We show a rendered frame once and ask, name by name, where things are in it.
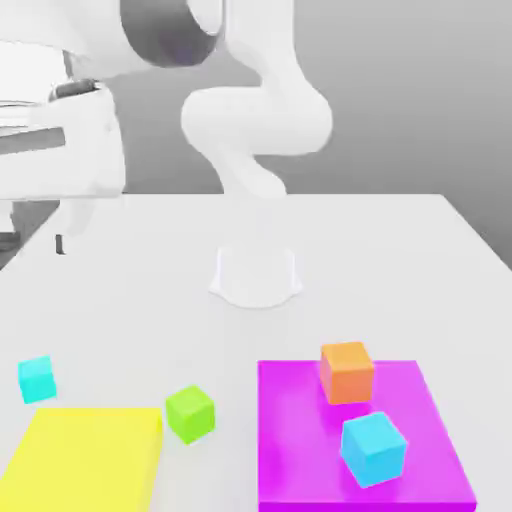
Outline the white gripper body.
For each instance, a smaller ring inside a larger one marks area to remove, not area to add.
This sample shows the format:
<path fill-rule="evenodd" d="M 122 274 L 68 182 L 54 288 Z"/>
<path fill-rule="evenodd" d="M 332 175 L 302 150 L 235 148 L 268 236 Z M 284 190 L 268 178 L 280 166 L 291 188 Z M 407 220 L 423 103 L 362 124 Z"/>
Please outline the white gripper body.
<path fill-rule="evenodd" d="M 0 200 L 116 196 L 125 186 L 115 103 L 103 86 L 0 102 Z"/>

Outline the large yellow box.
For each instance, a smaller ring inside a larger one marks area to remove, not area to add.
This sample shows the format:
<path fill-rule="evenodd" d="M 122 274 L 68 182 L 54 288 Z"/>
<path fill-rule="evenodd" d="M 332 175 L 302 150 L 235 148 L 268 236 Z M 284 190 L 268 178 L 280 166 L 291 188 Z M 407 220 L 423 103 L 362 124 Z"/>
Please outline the large yellow box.
<path fill-rule="evenodd" d="M 40 408 L 0 478 L 0 512 L 149 512 L 158 408 Z"/>

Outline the large magenta box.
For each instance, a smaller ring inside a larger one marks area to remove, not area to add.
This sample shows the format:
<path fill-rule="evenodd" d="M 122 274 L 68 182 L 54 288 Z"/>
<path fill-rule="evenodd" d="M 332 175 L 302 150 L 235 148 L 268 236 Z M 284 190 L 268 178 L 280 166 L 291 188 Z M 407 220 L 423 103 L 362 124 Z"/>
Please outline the large magenta box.
<path fill-rule="evenodd" d="M 361 488 L 344 421 L 381 411 L 407 442 L 401 477 Z M 378 361 L 370 402 L 328 404 L 316 361 L 258 364 L 258 512 L 475 512 L 477 499 L 414 361 Z"/>

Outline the small orange cube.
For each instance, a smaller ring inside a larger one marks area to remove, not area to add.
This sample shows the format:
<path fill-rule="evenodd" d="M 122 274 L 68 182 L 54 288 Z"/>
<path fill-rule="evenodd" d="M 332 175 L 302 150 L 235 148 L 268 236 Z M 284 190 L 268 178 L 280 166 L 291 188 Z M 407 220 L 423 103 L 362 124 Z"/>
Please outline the small orange cube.
<path fill-rule="evenodd" d="M 330 405 L 371 400 L 375 367 L 359 341 L 324 344 L 321 347 L 320 381 Z"/>

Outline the small light blue cube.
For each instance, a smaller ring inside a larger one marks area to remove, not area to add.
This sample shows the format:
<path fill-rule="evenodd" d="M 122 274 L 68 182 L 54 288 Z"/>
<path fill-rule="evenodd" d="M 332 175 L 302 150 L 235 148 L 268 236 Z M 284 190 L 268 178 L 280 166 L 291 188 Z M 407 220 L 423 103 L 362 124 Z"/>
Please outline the small light blue cube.
<path fill-rule="evenodd" d="M 343 423 L 340 456 L 361 488 L 402 476 L 408 442 L 382 411 Z"/>

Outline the small green cube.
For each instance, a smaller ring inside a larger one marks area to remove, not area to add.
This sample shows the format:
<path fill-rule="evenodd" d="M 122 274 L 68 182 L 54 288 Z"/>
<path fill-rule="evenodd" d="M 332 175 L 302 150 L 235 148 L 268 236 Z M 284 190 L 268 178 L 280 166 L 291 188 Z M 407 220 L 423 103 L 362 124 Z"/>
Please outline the small green cube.
<path fill-rule="evenodd" d="M 196 385 L 170 395 L 165 406 L 169 427 L 185 444 L 197 441 L 215 428 L 214 401 Z"/>

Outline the small cyan cube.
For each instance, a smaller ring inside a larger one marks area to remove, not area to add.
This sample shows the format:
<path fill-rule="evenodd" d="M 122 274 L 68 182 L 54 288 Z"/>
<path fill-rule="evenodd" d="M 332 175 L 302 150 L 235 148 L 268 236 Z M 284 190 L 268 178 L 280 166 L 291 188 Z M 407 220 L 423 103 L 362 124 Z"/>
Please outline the small cyan cube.
<path fill-rule="evenodd" d="M 20 362 L 18 382 L 25 404 L 53 398 L 57 394 L 51 359 L 48 355 Z"/>

